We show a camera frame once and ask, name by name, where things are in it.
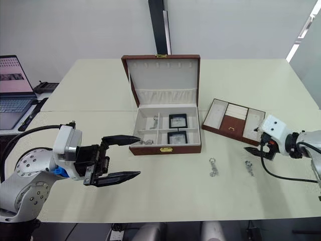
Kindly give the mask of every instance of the gold clasp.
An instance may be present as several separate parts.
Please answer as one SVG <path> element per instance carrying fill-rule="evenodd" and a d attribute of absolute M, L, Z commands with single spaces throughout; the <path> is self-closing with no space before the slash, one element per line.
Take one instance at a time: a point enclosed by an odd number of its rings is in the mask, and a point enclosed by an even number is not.
<path fill-rule="evenodd" d="M 156 58 L 167 58 L 167 54 L 155 54 Z"/>
<path fill-rule="evenodd" d="M 172 152 L 173 148 L 172 147 L 162 147 L 160 148 L 161 152 Z"/>

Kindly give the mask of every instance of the brown jewelry tray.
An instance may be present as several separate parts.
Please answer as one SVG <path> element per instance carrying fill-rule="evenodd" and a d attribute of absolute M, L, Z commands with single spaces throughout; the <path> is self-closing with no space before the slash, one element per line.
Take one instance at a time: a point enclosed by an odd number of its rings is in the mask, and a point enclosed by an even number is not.
<path fill-rule="evenodd" d="M 232 110 L 229 110 L 229 114 L 226 114 L 229 106 Z M 214 99 L 203 122 L 202 129 L 258 146 L 260 136 L 254 129 L 262 123 L 264 118 L 264 111 Z"/>

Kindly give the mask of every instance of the silver jewelry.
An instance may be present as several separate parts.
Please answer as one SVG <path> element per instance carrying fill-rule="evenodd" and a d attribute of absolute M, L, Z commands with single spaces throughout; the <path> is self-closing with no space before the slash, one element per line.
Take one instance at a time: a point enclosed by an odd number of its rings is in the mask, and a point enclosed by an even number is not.
<path fill-rule="evenodd" d="M 210 173 L 211 177 L 215 177 L 215 176 L 219 175 L 219 171 L 216 168 L 215 162 L 216 162 L 216 160 L 213 157 L 211 157 L 210 158 L 210 163 L 212 166 L 212 172 Z"/>
<path fill-rule="evenodd" d="M 147 141 L 140 140 L 139 143 L 141 143 L 143 145 L 152 145 L 152 144 L 154 144 L 154 141 L 153 140 L 147 140 Z"/>
<path fill-rule="evenodd" d="M 153 127 L 149 128 L 150 130 L 156 129 L 157 124 L 158 124 L 158 115 L 154 115 L 154 125 Z"/>
<path fill-rule="evenodd" d="M 253 165 L 252 162 L 250 162 L 250 161 L 245 161 L 245 166 L 246 166 L 247 172 L 250 173 L 250 175 L 251 175 L 252 177 L 254 177 L 252 165 Z"/>

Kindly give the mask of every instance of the table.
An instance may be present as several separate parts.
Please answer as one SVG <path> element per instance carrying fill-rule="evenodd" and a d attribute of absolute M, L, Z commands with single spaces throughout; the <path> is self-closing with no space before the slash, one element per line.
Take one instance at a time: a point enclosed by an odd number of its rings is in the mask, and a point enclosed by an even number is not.
<path fill-rule="evenodd" d="M 320 129 L 321 111 L 313 108 L 263 109 L 293 131 Z M 200 122 L 206 116 L 200 111 Z M 107 135 L 131 135 L 134 111 L 41 112 L 30 128 L 76 121 L 83 145 L 99 144 Z M 21 139 L 7 160 L 7 174 L 26 150 L 52 147 L 57 130 Z M 243 150 L 245 143 L 201 130 L 200 154 L 133 156 L 128 147 L 111 147 L 110 172 L 141 171 L 120 185 L 86 187 L 81 181 L 57 181 L 40 213 L 49 222 L 154 222 L 188 220 L 267 219 L 321 216 L 317 184 L 269 176 L 260 160 Z M 209 158 L 216 159 L 219 176 L 210 177 Z M 253 163 L 254 177 L 245 168 Z M 314 178 L 310 160 L 280 154 L 267 168 L 287 177 Z"/>
<path fill-rule="evenodd" d="M 199 110 L 208 110 L 213 98 L 256 109 L 318 109 L 285 59 L 201 59 Z M 42 111 L 133 109 L 120 59 L 80 59 Z"/>

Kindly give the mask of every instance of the white wall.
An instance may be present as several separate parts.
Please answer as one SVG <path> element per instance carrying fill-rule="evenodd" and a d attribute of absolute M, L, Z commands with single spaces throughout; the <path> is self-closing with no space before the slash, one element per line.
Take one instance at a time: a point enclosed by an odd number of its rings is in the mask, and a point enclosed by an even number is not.
<path fill-rule="evenodd" d="M 316 0 L 167 0 L 173 54 L 286 58 Z"/>
<path fill-rule="evenodd" d="M 313 21 L 290 65 L 321 108 L 321 13 Z"/>
<path fill-rule="evenodd" d="M 315 2 L 165 0 L 172 52 L 285 58 Z M 155 53 L 148 0 L 0 0 L 0 54 L 17 54 L 33 86 L 79 58 Z"/>
<path fill-rule="evenodd" d="M 155 53 L 147 0 L 0 1 L 0 54 L 17 54 L 32 86 L 79 58 Z"/>

